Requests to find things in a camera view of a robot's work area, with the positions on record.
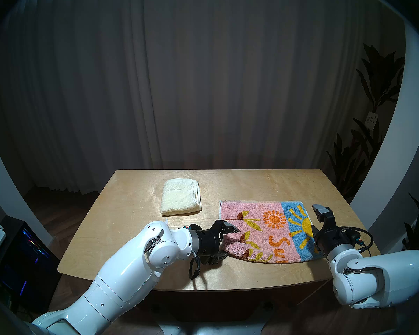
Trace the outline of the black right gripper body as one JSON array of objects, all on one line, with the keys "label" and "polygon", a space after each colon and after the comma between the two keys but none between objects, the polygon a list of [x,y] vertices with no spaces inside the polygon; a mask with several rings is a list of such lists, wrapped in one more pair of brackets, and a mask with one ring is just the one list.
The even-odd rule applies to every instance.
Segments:
[{"label": "black right gripper body", "polygon": [[348,236],[339,228],[320,230],[316,234],[316,246],[324,257],[335,257],[343,251],[353,249]]}]

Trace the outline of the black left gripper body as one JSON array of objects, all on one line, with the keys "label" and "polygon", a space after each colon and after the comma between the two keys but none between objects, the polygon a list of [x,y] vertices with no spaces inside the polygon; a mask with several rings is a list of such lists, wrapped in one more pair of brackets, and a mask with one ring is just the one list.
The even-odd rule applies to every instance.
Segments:
[{"label": "black left gripper body", "polygon": [[223,236],[228,233],[222,233],[222,221],[225,220],[216,220],[211,228],[203,230],[197,224],[190,225],[190,233],[194,234],[196,239],[193,239],[193,260],[197,261],[199,258],[199,263],[201,265],[210,264],[210,256],[220,249],[220,243],[223,239]]}]

